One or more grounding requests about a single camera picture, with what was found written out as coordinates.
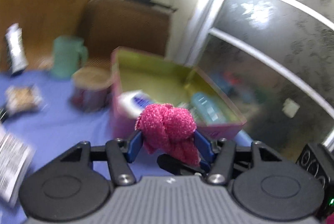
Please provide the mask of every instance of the pink box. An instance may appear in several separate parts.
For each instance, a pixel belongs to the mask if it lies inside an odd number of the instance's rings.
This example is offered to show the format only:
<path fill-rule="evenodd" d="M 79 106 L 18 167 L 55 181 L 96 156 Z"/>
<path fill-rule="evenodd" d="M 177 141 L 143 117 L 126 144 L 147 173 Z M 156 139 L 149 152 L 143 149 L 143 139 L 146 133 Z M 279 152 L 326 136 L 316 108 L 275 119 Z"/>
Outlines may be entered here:
<path fill-rule="evenodd" d="M 125 47 L 118 47 L 113 51 L 111 65 L 112 138 L 125 139 L 134 131 L 136 119 L 127 116 L 118 103 L 118 97 L 125 91 L 137 89 L 142 89 L 157 102 L 168 102 L 174 106 L 199 91 L 214 98 L 216 104 L 224 110 L 224 115 L 228 115 L 230 122 L 211 126 L 197 125 L 197 130 L 211 139 L 232 139 L 246 123 L 231 100 L 197 67 L 177 65 L 161 56 Z"/>

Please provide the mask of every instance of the brown chair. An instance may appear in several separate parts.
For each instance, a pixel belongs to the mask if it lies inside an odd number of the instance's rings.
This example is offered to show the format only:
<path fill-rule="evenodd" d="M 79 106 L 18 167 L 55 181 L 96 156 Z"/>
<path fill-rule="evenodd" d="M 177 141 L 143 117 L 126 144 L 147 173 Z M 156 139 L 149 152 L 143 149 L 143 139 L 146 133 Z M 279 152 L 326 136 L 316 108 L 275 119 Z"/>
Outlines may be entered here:
<path fill-rule="evenodd" d="M 109 67 L 118 46 L 165 55 L 170 16 L 137 2 L 91 0 L 77 29 L 89 51 L 89 65 Z"/>

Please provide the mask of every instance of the small package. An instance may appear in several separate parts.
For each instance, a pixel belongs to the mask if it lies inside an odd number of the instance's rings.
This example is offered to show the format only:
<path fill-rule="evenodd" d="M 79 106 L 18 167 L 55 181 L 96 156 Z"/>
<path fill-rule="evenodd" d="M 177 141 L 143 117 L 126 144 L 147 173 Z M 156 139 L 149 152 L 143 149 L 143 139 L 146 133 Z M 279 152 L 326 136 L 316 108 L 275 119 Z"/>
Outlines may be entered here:
<path fill-rule="evenodd" d="M 10 115 L 23 111 L 36 111 L 43 102 L 41 93 L 36 86 L 10 86 L 6 90 L 6 98 L 6 111 Z"/>
<path fill-rule="evenodd" d="M 0 197 L 14 207 L 34 150 L 7 133 L 0 123 Z"/>
<path fill-rule="evenodd" d="M 21 74 L 28 66 L 22 43 L 22 29 L 18 23 L 11 25 L 5 35 L 7 43 L 7 62 L 12 76 Z"/>

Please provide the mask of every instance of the lid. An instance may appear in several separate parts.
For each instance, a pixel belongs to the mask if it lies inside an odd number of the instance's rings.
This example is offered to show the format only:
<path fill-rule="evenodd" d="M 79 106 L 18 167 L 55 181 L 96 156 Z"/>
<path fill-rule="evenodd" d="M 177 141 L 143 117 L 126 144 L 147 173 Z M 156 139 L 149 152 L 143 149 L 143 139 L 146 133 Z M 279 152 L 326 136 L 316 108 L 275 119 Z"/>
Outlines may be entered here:
<path fill-rule="evenodd" d="M 96 67 L 83 67 L 72 75 L 77 88 L 102 90 L 111 86 L 109 71 Z"/>

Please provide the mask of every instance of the cylindrical container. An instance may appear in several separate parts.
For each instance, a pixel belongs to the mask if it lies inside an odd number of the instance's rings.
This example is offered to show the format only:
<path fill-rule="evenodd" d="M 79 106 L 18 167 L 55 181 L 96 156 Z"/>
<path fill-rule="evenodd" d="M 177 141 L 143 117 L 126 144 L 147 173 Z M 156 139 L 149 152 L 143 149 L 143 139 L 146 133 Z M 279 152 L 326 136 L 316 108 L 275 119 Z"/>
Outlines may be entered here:
<path fill-rule="evenodd" d="M 71 103 L 85 112 L 100 110 L 109 104 L 111 75 L 107 70 L 84 67 L 72 76 Z"/>

